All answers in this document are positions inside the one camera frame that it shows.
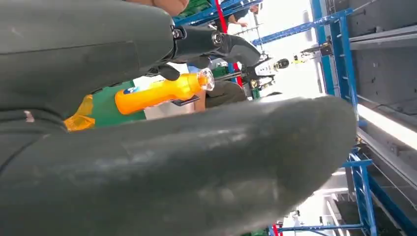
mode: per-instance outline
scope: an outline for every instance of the metal beam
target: metal beam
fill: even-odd
[[[417,46],[417,26],[350,38],[352,50]]]
[[[350,8],[346,9],[346,10],[343,10],[343,11],[339,11],[339,12],[336,12],[334,14],[322,17],[322,18],[320,18],[316,21],[304,23],[304,24],[301,24],[299,26],[292,27],[292,28],[283,30],[281,32],[273,33],[273,34],[267,35],[265,37],[253,40],[252,43],[254,45],[260,45],[260,44],[263,44],[263,43],[273,42],[273,41],[281,39],[281,38],[285,38],[285,37],[288,37],[288,36],[291,36],[291,35],[294,35],[294,34],[297,34],[297,33],[305,32],[307,30],[310,30],[311,28],[316,28],[316,27],[321,27],[321,26],[327,25],[329,23],[332,23],[332,22],[335,22],[335,21],[339,20],[343,16],[350,15],[351,13],[352,13],[352,9],[350,9]]]

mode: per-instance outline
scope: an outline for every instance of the person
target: person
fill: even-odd
[[[238,2],[236,4],[233,4],[229,7],[227,7],[226,9],[224,9],[224,11],[241,7],[242,3],[246,4],[246,3],[248,3],[248,1],[244,0],[242,2]],[[239,20],[241,18],[245,17],[249,12],[252,12],[253,14],[257,15],[259,10],[260,10],[260,7],[261,7],[260,5],[253,5],[248,9],[243,9],[243,10],[237,11],[233,14],[225,15],[224,18],[226,20],[227,26],[229,26],[229,24],[231,23],[231,24],[235,24],[235,25],[240,25],[242,27],[247,27],[248,24],[246,22],[239,22]],[[220,20],[215,21],[215,25],[217,26],[218,30],[222,29]]]
[[[150,6],[155,6],[168,12],[171,16],[177,16],[185,10],[189,0],[125,0]],[[216,81],[213,91],[200,92],[197,94],[200,100],[194,102],[196,112],[204,111],[224,104],[247,100],[243,89],[229,81]]]

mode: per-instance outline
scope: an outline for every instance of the green object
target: green object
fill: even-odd
[[[120,114],[115,104],[115,94],[122,89],[134,87],[132,81],[119,86],[106,87],[103,91],[93,95],[93,111],[91,117],[95,119],[95,127],[118,125],[135,120],[146,119],[145,112],[140,111],[128,116]]]
[[[187,8],[176,18],[182,19],[188,16],[192,16],[209,7],[211,7],[211,4],[207,0],[191,0]]]
[[[224,75],[228,75],[229,74],[229,69],[227,66],[219,66],[216,67],[215,69],[211,70],[211,72],[213,73],[213,76],[216,77],[221,77]]]
[[[259,94],[259,90],[257,88],[252,89],[252,94],[253,99],[261,98],[261,95]]]

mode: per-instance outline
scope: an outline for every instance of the red pole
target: red pole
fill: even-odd
[[[227,23],[226,23],[226,20],[224,19],[223,11],[220,7],[219,0],[216,0],[216,8],[217,8],[217,13],[219,14],[219,20],[220,20],[220,24],[221,24],[222,29],[223,29],[223,33],[227,33]],[[239,67],[238,67],[237,63],[233,63],[233,69],[235,70],[235,72],[239,71]],[[238,82],[238,85],[240,85],[242,87],[243,86],[242,77],[237,76],[236,80]]]

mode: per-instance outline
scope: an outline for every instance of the ceiling light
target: ceiling light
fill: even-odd
[[[408,146],[417,150],[417,133],[386,118],[385,116],[372,111],[371,109],[358,104],[357,113],[376,125],[386,133],[390,134],[394,138],[407,144]]]

